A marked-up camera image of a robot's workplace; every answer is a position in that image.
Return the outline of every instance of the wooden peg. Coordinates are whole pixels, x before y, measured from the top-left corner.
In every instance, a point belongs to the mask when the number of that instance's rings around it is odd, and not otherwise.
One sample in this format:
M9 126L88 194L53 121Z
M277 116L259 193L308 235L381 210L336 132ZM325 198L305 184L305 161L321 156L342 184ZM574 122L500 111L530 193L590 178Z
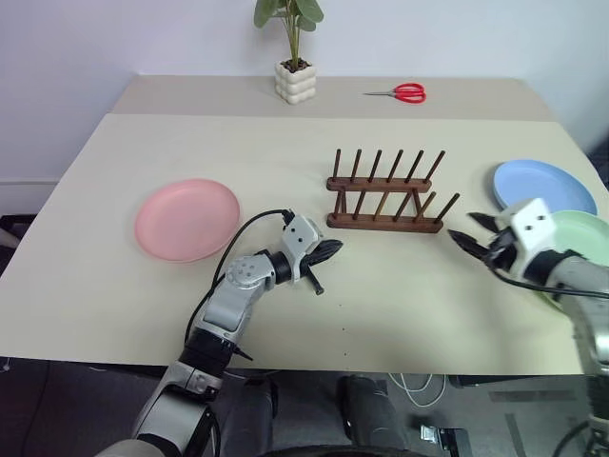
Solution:
M340 191L336 192L336 203L334 204L334 212L332 213L332 216L334 216L334 219L336 219L336 216L339 215L339 211L341 208L341 200L342 200L341 194L343 192L344 192L344 190L340 190Z
M358 149L355 154L355 163L353 164L353 170L351 171L351 182L355 179L355 173L358 172L358 166L360 165L360 157L362 157L362 150Z
M341 198L341 212L346 212L346 191L341 192L343 198Z
M419 210L417 212L417 215L415 216L415 219L413 221L415 224L418 223L419 221L421 221L422 214L425 212L427 207L429 207L429 205L431 205L431 201L434 199L435 196L436 196L436 192L431 192L429 194L429 196L427 197L427 200L425 200L425 203L422 205L421 210Z
M436 168L440 164L440 161L442 160L442 158L444 157L445 154L446 154L445 150L440 151L440 155L436 159L436 162L434 162L434 165L431 166L431 170L427 173L427 176L425 176L425 179L422 180L424 183L427 184L429 182L431 175L434 174L434 171L436 171Z
M417 158L415 159L414 164L412 164L412 167L410 168L410 171L408 172L408 176L406 176L406 179L403 180L405 183L410 181L410 178L412 178L412 173L415 172L415 168L417 167L419 162L421 162L421 158L422 158L422 149L417 154Z
M393 222L398 222L398 219L400 219L403 209L406 208L406 205L408 205L408 200L410 200L410 195L411 195L410 192L408 192L406 194L406 196L403 198L402 204L398 208L398 212L396 212L396 215L393 216Z
M377 206L377 210L374 213L374 217L372 218L373 221L376 221L377 217L379 217L379 214L381 214L381 211L383 210L383 207L384 207L384 202L386 202L388 196L389 196L389 192L385 192L383 194L383 197L381 197L381 201L379 202L379 205Z
M403 154L403 149L400 149L398 151L398 155L396 157L396 160L393 162L393 167L391 167L391 172L389 173L389 177L387 178L387 183L390 183L391 180L393 179L393 175L396 172L396 168L398 167L398 164L400 163L400 159L402 158L402 154Z
M341 163L341 150L336 149L336 158L334 159L334 172L332 173L332 181L336 179L339 172L339 164Z
M438 214L438 217L436 219L434 219L434 224L438 224L442 220L442 218L446 215L448 210L452 208L452 206L455 204L455 202L457 200L459 200L459 197L460 197L460 195L458 193L453 195L453 198L451 198L448 201L448 203L446 204L446 206L442 209L442 211L440 211L440 214Z
M415 202L415 211L419 213L421 210L421 198L419 197L419 191L412 189L412 196L414 197L413 200Z
M360 193L360 198L358 199L358 204L355 207L355 212L353 213L353 220L357 221L358 216L360 215L360 209L362 209L363 198L365 197L365 190L362 190Z
M379 161L381 160L381 154L383 152L379 149L377 151L377 156L374 158L374 164L372 165L372 170L370 171L370 176L368 176L368 183L372 182L372 178L374 178L374 173L377 172L377 166L379 165Z

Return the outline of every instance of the white cable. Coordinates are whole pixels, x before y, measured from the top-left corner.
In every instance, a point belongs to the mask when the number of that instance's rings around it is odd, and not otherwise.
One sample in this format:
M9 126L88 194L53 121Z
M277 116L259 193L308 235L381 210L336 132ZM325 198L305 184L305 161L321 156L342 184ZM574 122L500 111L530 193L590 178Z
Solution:
M7 361L2 366L0 373L6 373L7 371L10 371L10 357L7 357Z
M389 378L391 379L391 381L393 381L393 384L395 384L397 387L399 387L402 390L408 390L409 392L423 392L424 390L426 390L429 385L431 384L431 380L433 378L433 374L430 374L427 376L427 380L425 381L425 384L423 384L423 386L421 388L408 388L406 387L406 381L403 378L403 374L400 373L400 376L402 377L402 383L399 383L398 380L396 380L396 378L393 377L392 373L387 373L389 375Z
M406 380L403 378L403 373L400 373L400 377L402 378L402 384L403 384L405 390L408 390L409 392L423 392L431 384L431 379L434 377L434 375L433 374L429 374L429 376L427 376L427 380L425 381L425 384L423 384L421 388L409 388L409 387L407 387L406 386Z
M420 404L419 402L417 402L413 396L412 396L412 392L420 392L425 390L428 386L429 383L431 382L431 378L433 375L429 375L429 377L427 378L427 382L425 383L425 385L420 388L420 389L411 389L408 388L408 385L406 384L406 381L403 378L403 374L400 373L400 376L402 378L403 384L400 384L394 377L393 374L391 373L387 373L389 374L389 378L391 379L391 381L393 381L393 383L398 386L399 388L401 388L404 392L406 392L406 395L408 396L408 399L412 402L412 404L415 407L433 407L434 405L436 405L442 398L442 396L444 395L444 392L446 391L446 375L444 374L442 376L442 389L440 390L440 393L438 394L438 396L436 398L434 398L431 402L429 403L425 403L425 404Z

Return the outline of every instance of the blue plate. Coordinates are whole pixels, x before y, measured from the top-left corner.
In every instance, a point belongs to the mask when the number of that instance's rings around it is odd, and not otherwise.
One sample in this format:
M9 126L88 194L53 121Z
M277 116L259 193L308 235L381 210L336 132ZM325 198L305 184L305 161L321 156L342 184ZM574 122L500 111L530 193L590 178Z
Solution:
M502 208L542 198L550 212L573 209L597 214L588 189L563 169L537 160L512 160L495 170L493 191Z

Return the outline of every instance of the red scissors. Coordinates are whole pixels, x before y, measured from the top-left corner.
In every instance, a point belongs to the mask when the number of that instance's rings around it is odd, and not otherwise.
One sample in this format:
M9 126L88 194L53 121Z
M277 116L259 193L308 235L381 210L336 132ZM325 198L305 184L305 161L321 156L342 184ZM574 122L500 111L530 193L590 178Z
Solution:
M402 102L413 104L422 103L427 98L425 88L419 83L404 83L387 92L368 92L364 95L389 95Z

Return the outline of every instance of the table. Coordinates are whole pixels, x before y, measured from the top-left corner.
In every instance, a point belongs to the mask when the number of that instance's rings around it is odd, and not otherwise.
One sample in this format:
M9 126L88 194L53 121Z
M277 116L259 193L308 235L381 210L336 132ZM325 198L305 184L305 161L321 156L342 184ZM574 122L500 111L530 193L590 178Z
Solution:
M293 208L324 228L335 198L324 179L336 148L344 160L363 148L362 170L382 148L386 160L378 175L388 172L397 149L404 149L402 174L419 149L428 151L421 170L446 149L429 213L460 192L445 225L483 242L489 234L465 213L497 211L489 178L496 165L513 158L569 170L591 190L601 217L609 216L609 195L596 172L559 124L540 119L541 111L537 120L524 121L127 113L138 110L125 101L136 89L100 123L0 278L3 354L134 365L174 360L220 256L192 264L151 259L137 247L132 227L148 195L193 176L228 185L243 220L264 209ZM281 228L281 220L261 221L235 255L276 243ZM315 296L306 282L266 294L242 344L254 362L235 358L236 366L580 372L568 319L535 294L493 279L445 230L324 228L324 234L344 241L334 258L315 267L325 294Z
M283 103L263 76L137 76L116 114L187 114L338 119L484 119L554 121L540 97L517 79L418 78L427 100L416 107L364 92L389 90L403 78L326 77L317 96L297 107Z

